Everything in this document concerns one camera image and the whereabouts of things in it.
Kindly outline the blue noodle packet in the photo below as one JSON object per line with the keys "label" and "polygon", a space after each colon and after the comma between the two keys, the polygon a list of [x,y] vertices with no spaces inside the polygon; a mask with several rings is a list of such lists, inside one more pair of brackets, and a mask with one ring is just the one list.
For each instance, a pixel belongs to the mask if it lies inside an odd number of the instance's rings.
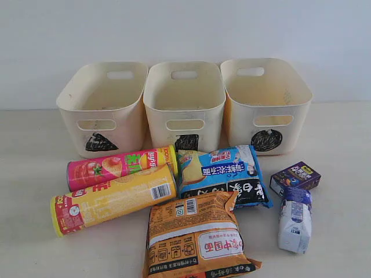
{"label": "blue noodle packet", "polygon": [[177,158],[180,198],[216,191],[236,192],[236,207],[273,206],[252,145],[237,145],[211,153],[179,150]]}

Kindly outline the orange noodle packet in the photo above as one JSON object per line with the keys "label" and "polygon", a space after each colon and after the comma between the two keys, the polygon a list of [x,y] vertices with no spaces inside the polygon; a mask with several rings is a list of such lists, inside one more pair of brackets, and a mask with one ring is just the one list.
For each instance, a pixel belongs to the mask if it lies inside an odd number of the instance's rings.
{"label": "orange noodle packet", "polygon": [[234,277],[261,268],[246,257],[236,192],[215,191],[154,206],[143,277]]}

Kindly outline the purple small box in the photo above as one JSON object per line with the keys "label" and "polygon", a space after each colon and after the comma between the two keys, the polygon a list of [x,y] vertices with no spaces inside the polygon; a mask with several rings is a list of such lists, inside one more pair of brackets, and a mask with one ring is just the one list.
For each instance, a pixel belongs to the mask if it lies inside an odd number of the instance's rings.
{"label": "purple small box", "polygon": [[311,204],[310,190],[317,187],[321,175],[304,162],[298,162],[271,176],[270,188],[288,201]]}

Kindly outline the yellow chips can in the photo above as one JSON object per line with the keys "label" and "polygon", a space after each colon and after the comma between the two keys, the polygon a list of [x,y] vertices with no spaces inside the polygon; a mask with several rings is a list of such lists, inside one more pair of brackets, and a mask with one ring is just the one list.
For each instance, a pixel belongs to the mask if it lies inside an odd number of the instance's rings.
{"label": "yellow chips can", "polygon": [[174,197],[176,183],[165,164],[54,196],[50,212],[56,235],[62,237]]}

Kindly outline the white blue milk carton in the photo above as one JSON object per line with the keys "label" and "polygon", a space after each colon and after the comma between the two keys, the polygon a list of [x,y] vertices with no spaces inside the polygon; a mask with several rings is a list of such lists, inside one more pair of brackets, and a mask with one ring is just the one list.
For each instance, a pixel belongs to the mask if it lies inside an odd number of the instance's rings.
{"label": "white blue milk carton", "polygon": [[304,254],[311,238],[312,197],[308,190],[284,189],[279,218],[278,246],[280,249]]}

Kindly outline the middle cream plastic bin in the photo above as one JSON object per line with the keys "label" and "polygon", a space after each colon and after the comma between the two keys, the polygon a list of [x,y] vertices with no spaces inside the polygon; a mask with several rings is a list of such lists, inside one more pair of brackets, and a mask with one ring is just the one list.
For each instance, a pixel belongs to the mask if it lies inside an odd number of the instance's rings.
{"label": "middle cream plastic bin", "polygon": [[143,93],[152,145],[214,151],[220,142],[225,101],[216,64],[178,61],[153,65]]}

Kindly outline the cream plastic bin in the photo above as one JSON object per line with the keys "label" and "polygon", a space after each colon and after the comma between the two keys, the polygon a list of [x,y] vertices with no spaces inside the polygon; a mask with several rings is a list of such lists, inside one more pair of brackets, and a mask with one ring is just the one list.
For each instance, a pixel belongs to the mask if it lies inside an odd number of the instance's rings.
{"label": "cream plastic bin", "polygon": [[286,61],[240,58],[220,64],[227,100],[224,128],[231,146],[283,155],[297,143],[313,94]]}
{"label": "cream plastic bin", "polygon": [[56,104],[77,153],[97,158],[142,148],[147,132],[143,91],[148,66],[110,61],[80,68]]}
{"label": "cream plastic bin", "polygon": [[178,61],[153,65],[143,93],[152,145],[214,151],[220,142],[225,101],[216,64]]}

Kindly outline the right cream plastic bin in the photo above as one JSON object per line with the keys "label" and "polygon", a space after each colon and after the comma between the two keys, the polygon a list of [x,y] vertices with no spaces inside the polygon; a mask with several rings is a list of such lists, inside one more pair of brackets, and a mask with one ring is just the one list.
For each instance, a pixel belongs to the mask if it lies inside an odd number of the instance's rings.
{"label": "right cream plastic bin", "polygon": [[240,58],[220,64],[227,100],[224,128],[231,146],[283,155],[297,143],[313,94],[286,61]]}

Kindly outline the left cream plastic bin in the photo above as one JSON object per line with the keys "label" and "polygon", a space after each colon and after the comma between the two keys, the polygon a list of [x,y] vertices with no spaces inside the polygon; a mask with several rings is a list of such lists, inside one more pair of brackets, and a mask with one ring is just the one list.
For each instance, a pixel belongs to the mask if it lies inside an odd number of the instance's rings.
{"label": "left cream plastic bin", "polygon": [[80,68],[56,104],[77,153],[97,158],[142,148],[147,132],[143,91],[148,66],[110,61]]}

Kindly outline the pink chips can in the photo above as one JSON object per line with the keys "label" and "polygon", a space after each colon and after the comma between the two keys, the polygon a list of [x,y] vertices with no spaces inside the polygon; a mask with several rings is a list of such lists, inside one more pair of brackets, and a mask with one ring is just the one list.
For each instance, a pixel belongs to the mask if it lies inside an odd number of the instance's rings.
{"label": "pink chips can", "polygon": [[67,165],[67,185],[73,192],[165,164],[169,165],[173,175],[177,177],[178,166],[173,145],[72,161]]}

